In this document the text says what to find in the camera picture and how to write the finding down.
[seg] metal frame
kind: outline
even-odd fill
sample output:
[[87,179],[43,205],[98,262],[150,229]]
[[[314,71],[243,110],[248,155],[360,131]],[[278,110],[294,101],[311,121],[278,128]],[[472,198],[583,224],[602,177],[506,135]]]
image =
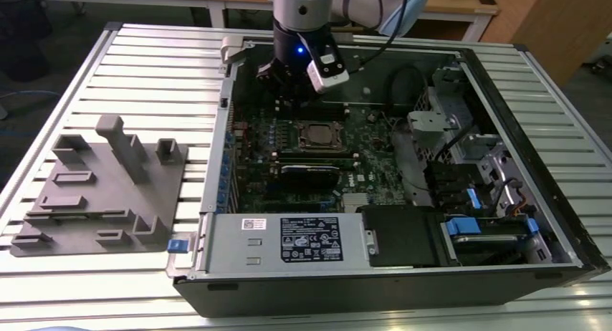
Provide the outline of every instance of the metal frame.
[[[206,7],[211,14],[211,24],[214,28],[226,28],[226,9],[244,9],[272,11],[272,4],[252,1],[226,1],[226,0],[56,0],[76,1],[80,3],[108,3],[108,4],[135,4],[135,5],[159,5],[159,6],[183,6],[183,7]],[[423,12],[419,19],[431,19],[440,21],[468,22],[470,27],[466,31],[462,41],[478,42],[487,30],[492,14],[454,14],[446,12]]]
[[[182,189],[184,200],[179,203],[174,227],[176,235],[186,234],[198,230],[200,197],[204,188],[202,177],[207,168],[207,148],[202,145],[203,140],[199,139],[211,131],[211,125],[195,124],[184,116],[194,113],[194,120],[202,120],[203,115],[210,115],[210,104],[179,102],[171,98],[160,102],[156,97],[158,101],[147,101],[150,108],[136,109],[138,105],[143,105],[139,102],[80,100],[74,96],[79,90],[79,95],[91,98],[96,91],[90,89],[111,84],[114,87],[106,87],[107,89],[132,87],[142,92],[182,89],[174,85],[144,85],[143,82],[160,79],[147,76],[127,79],[106,75],[94,76],[91,72],[94,62],[107,62],[102,67],[104,69],[99,68],[100,72],[107,74],[116,57],[130,55],[143,59],[140,62],[132,62],[135,67],[130,72],[148,76],[163,74],[168,68],[155,67],[154,62],[178,55],[172,65],[174,67],[182,65],[182,67],[172,69],[176,79],[174,84],[182,86],[190,84],[191,88],[192,84],[196,84],[214,91],[222,78],[216,78],[212,74],[214,70],[207,67],[215,63],[210,61],[196,63],[198,58],[210,58],[208,53],[219,50],[222,38],[228,34],[270,37],[271,32],[134,24],[126,24],[122,31],[104,33],[42,134],[59,133],[66,124],[94,128],[95,115],[91,114],[120,110],[126,115],[134,115],[131,124],[138,129],[139,136],[140,134],[147,136],[148,133],[156,133],[159,136],[158,132],[164,131],[168,137],[182,133],[182,138],[192,143],[196,141],[190,149],[188,170]],[[136,42],[130,44],[130,34],[140,37],[140,44]],[[110,53],[114,54],[104,55],[107,50],[103,48],[110,45],[110,36],[115,36],[116,43],[123,44],[120,47],[111,46]],[[376,44],[383,43],[386,38],[358,36],[355,41]],[[544,71],[538,66],[530,65],[520,52],[508,44],[458,43],[424,39],[402,39],[398,43],[426,47],[447,45],[475,50],[540,158],[568,196],[571,206],[610,260],[612,258],[611,161],[594,145],[599,138],[583,127],[578,120],[579,116],[567,112],[566,102],[560,98],[563,95],[551,95],[546,85],[555,87],[555,84],[542,78]],[[147,110],[155,114],[142,115]],[[168,121],[158,122],[159,117],[166,117]],[[191,255],[168,256],[166,253],[151,253],[16,259],[10,255],[7,246],[12,235],[22,228],[23,214],[32,205],[28,202],[31,200],[23,198],[38,196],[40,185],[32,180],[46,178],[54,164],[55,158],[48,156],[50,148],[44,143],[48,138],[48,135],[36,138],[35,145],[12,177],[8,186],[12,192],[6,190],[0,200],[3,203],[0,229],[4,229],[0,236],[3,331],[52,326],[72,326],[90,330],[192,330],[216,327],[234,327],[240,330],[260,330],[263,327],[267,330],[288,328],[311,330],[318,327],[322,330],[347,328],[382,331],[394,328],[394,331],[414,331],[452,328],[458,331],[484,331],[498,328],[523,331],[535,327],[551,330],[604,330],[606,325],[612,325],[611,273],[572,287],[544,289],[498,307],[311,315],[291,319],[276,317],[207,319],[198,315],[182,299],[164,272],[170,258],[174,259],[179,269],[190,268]]]

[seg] black cable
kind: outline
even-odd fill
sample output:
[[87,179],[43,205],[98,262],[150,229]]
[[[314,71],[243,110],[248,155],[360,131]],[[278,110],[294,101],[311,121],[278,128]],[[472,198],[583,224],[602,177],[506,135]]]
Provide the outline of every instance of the black cable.
[[376,57],[383,54],[383,52],[387,50],[387,48],[391,46],[391,43],[394,43],[395,38],[398,37],[398,34],[400,33],[400,28],[402,28],[402,23],[404,23],[404,15],[406,15],[406,6],[408,5],[408,0],[403,0],[402,2],[402,10],[400,10],[400,18],[398,20],[398,25],[395,26],[394,33],[391,34],[390,39],[387,40],[386,44],[378,49],[378,51],[366,59],[360,60],[360,66],[354,69],[350,72],[350,75],[359,72],[359,70],[366,66],[366,64],[376,59]]
[[380,23],[383,23],[383,17],[384,17],[384,8],[383,8],[383,0],[378,0],[379,2],[379,22],[376,25],[371,28],[367,28],[368,30],[376,30],[378,27],[380,26]]
[[504,188],[514,181],[519,181],[519,179],[516,179],[515,177],[508,177],[503,181],[502,186],[499,187],[499,190],[496,192],[496,197],[494,198],[494,203],[491,204],[491,206],[488,208],[487,217],[483,218],[483,219],[500,219],[500,218],[494,218],[494,215],[496,214],[499,200],[502,199],[502,195],[504,194]]
[[440,148],[440,151],[436,153],[434,157],[434,161],[438,161],[440,158],[440,155],[463,139],[464,136],[467,136],[470,130],[475,127],[476,122],[472,120],[472,122],[463,127],[463,129],[459,131],[458,135],[451,139],[451,141],[447,142],[447,144]]

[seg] table leg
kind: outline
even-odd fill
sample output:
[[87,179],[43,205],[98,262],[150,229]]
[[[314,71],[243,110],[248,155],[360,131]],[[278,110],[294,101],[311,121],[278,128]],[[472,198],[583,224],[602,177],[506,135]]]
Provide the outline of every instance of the table leg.
[[488,23],[491,22],[491,18],[492,16],[488,14],[480,14],[476,16],[475,21],[470,24],[468,31],[466,32],[462,41],[480,41],[480,37],[486,33]]
[[0,105],[0,120],[4,120],[8,117],[7,109]]
[[75,13],[79,16],[83,16],[86,14],[86,3],[80,3],[78,1],[71,1],[71,4],[74,6]]
[[208,1],[208,12],[211,12],[211,23],[214,28],[226,28],[226,3],[223,1]]

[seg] blue tab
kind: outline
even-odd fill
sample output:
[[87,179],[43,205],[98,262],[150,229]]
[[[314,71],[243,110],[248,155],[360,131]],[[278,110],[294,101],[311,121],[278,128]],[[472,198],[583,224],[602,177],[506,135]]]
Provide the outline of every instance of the blue tab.
[[480,226],[476,218],[452,218],[447,221],[448,235],[455,236],[458,234],[480,234]]
[[468,189],[468,195],[470,195],[470,198],[472,200],[472,205],[476,209],[480,209],[482,208],[482,203],[480,203],[480,200],[479,200],[479,196],[476,195],[476,190],[470,188]]
[[530,228],[531,234],[536,234],[539,232],[539,227],[538,227],[538,223],[535,219],[532,218],[527,219],[527,227]]
[[168,241],[170,254],[187,254],[190,252],[190,241],[182,239],[171,239]]
[[451,220],[451,221],[447,221],[447,230],[448,230],[448,235],[450,236],[454,236],[459,233],[459,230],[458,230],[458,225],[455,225],[455,222]]

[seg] metal slatted table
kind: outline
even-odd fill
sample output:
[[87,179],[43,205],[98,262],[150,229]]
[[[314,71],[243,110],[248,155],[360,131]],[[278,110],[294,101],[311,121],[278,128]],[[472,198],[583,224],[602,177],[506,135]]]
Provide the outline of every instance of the metal slatted table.
[[[126,24],[106,30],[0,195],[0,330],[67,325],[92,330],[240,327],[240,330],[558,330],[612,325],[612,273],[544,289],[498,307],[340,315],[207,319],[175,291],[166,252],[15,258],[8,249],[43,188],[59,134],[94,131],[100,114],[124,117],[143,142],[190,145],[175,231],[195,231],[223,74],[227,34],[270,32]],[[383,42],[376,37],[356,41]],[[506,44],[403,39],[475,50],[604,255],[612,257],[612,154],[528,52]],[[178,258],[190,266],[190,258]]]

